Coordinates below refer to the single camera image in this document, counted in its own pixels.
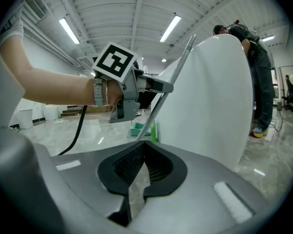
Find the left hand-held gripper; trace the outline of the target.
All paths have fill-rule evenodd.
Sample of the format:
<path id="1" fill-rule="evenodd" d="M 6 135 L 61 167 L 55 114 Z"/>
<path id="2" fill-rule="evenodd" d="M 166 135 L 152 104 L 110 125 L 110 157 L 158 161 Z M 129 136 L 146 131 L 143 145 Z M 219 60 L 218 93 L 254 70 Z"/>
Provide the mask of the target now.
<path id="1" fill-rule="evenodd" d="M 123 98 L 110 114 L 109 123 L 135 119 L 137 111 L 147 109 L 156 93 L 171 93 L 174 90 L 169 82 L 141 75 L 143 71 L 133 65 L 137 57 L 137 53 L 110 41 L 92 66 L 95 78 L 118 81 L 123 93 Z"/>

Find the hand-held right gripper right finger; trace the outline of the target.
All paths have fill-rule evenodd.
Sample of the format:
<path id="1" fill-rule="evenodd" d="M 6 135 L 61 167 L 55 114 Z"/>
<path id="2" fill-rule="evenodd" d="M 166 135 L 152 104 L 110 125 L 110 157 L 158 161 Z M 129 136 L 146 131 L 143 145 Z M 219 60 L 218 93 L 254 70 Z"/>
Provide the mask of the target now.
<path id="1" fill-rule="evenodd" d="M 216 160 L 155 143 L 180 157 L 187 176 L 173 193 L 149 197 L 131 222 L 140 234 L 255 234 L 268 201 L 248 181 Z"/>

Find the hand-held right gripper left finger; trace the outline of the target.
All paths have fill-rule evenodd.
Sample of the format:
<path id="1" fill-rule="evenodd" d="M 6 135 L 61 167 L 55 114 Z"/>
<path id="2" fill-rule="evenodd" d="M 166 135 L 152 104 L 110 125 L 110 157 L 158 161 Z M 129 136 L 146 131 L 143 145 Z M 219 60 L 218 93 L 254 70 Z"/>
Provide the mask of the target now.
<path id="1" fill-rule="evenodd" d="M 131 222 L 129 187 L 144 162 L 144 142 L 52 157 L 73 192 L 87 206 L 115 223 Z"/>

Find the grey mop handle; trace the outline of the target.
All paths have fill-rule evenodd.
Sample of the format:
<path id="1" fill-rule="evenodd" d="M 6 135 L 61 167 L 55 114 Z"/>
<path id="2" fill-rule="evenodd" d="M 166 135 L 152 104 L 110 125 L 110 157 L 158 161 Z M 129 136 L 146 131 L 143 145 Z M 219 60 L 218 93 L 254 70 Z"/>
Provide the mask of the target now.
<path id="1" fill-rule="evenodd" d="M 196 41 L 196 34 L 192 35 L 170 80 L 169 80 L 169 83 L 171 85 L 174 86 L 186 60 L 187 60 L 187 57 L 188 55 L 190 54 L 192 48 L 193 48 L 193 45 Z M 137 138 L 136 138 L 136 141 L 141 141 L 143 139 L 143 137 L 145 136 L 146 132 L 148 131 L 148 129 L 151 127 L 151 124 L 154 122 L 157 114 L 159 113 L 161 107 L 163 106 L 165 100 L 167 99 L 169 93 L 162 93 L 162 95 L 160 96 L 160 98 L 158 99 L 155 107 L 153 108 L 153 110 L 151 111 L 150 113 L 150 116 L 148 118 L 148 120 L 146 121 L 146 123 L 144 124 L 143 128 L 141 129 L 141 131 L 139 132 Z"/>

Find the person's left forearm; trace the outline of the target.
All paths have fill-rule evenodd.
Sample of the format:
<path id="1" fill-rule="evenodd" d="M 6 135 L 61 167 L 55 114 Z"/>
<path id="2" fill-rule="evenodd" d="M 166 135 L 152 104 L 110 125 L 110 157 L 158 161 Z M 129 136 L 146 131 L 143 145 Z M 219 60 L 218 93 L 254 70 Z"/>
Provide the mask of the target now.
<path id="1" fill-rule="evenodd" d="M 0 46 L 0 55 L 27 100 L 55 105 L 95 105 L 94 80 L 35 68 L 23 49 L 23 39 L 12 36 Z"/>

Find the person's left hand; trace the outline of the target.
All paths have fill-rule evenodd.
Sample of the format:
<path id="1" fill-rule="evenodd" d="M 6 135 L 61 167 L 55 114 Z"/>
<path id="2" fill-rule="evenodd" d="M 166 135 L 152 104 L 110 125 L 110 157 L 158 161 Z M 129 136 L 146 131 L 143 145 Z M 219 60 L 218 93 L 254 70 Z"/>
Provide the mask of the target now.
<path id="1" fill-rule="evenodd" d="M 117 102 L 123 98 L 120 84 L 116 80 L 103 81 L 103 103 L 116 106 Z"/>

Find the green plastic bottle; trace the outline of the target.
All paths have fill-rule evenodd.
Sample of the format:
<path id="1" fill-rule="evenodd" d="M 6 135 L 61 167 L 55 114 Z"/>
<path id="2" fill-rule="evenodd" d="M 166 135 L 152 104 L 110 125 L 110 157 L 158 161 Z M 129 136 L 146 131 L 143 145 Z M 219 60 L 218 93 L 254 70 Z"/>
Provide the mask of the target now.
<path id="1" fill-rule="evenodd" d="M 151 126 L 150 126 L 150 135 L 151 135 L 151 141 L 158 142 L 156 121 L 153 121 Z"/>

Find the grey wristwatch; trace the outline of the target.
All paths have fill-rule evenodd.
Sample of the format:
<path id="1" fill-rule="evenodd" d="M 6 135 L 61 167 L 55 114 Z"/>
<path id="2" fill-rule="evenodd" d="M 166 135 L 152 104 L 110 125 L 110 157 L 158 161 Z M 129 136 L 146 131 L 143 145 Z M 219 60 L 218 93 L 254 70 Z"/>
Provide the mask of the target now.
<path id="1" fill-rule="evenodd" d="M 94 79 L 94 101 L 96 106 L 103 105 L 103 80 L 100 78 Z"/>

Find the white bathtub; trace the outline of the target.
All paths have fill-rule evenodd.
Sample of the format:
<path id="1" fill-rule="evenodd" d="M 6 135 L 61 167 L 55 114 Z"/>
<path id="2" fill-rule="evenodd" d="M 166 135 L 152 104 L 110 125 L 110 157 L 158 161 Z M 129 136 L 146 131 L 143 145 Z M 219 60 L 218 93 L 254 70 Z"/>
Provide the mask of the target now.
<path id="1" fill-rule="evenodd" d="M 234 170 L 251 128 L 253 85 L 240 41 L 209 37 L 188 55 L 155 122 L 163 143 Z"/>

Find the white cylindrical container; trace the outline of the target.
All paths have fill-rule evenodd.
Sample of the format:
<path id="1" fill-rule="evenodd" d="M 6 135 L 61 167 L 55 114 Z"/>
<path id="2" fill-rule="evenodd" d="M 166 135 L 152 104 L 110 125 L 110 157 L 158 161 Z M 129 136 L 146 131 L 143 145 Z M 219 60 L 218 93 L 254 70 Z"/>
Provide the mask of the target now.
<path id="1" fill-rule="evenodd" d="M 45 105 L 43 108 L 43 114 L 46 121 L 57 120 L 59 117 L 58 107 L 54 105 Z"/>

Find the white trash bin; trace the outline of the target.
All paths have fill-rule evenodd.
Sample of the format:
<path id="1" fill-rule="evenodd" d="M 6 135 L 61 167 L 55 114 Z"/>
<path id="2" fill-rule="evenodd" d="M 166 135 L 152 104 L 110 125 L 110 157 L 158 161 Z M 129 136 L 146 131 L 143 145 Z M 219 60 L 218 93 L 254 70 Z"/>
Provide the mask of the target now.
<path id="1" fill-rule="evenodd" d="M 17 118 L 20 129 L 30 129 L 33 127 L 33 110 L 23 109 L 18 111 Z"/>

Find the person's white printed shirt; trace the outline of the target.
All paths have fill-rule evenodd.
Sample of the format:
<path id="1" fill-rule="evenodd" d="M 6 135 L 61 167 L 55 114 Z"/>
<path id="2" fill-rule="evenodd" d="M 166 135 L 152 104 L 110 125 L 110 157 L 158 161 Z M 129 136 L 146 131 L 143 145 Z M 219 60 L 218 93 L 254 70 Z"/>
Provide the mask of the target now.
<path id="1" fill-rule="evenodd" d="M 0 46 L 12 36 L 23 37 L 21 13 L 24 0 L 15 0 L 0 22 Z M 24 89 L 0 56 L 0 128 L 7 128 Z"/>

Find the ceiling air conditioner vent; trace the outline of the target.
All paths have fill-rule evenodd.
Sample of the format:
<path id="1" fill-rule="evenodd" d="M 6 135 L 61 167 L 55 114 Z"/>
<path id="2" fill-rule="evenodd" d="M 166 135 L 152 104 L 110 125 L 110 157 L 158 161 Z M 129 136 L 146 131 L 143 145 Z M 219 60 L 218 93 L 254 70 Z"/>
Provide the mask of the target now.
<path id="1" fill-rule="evenodd" d="M 41 20 L 45 17 L 45 13 L 42 11 L 35 0 L 25 0 L 24 7 L 36 20 Z"/>

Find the green long-handled dustpan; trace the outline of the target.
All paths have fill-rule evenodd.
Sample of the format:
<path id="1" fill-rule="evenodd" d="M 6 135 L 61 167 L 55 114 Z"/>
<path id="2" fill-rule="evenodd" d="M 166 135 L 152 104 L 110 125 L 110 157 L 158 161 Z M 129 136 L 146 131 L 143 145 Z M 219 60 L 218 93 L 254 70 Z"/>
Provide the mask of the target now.
<path id="1" fill-rule="evenodd" d="M 135 122 L 131 125 L 129 129 L 129 133 L 132 137 L 137 137 L 140 133 L 140 131 L 143 129 L 144 124 Z"/>

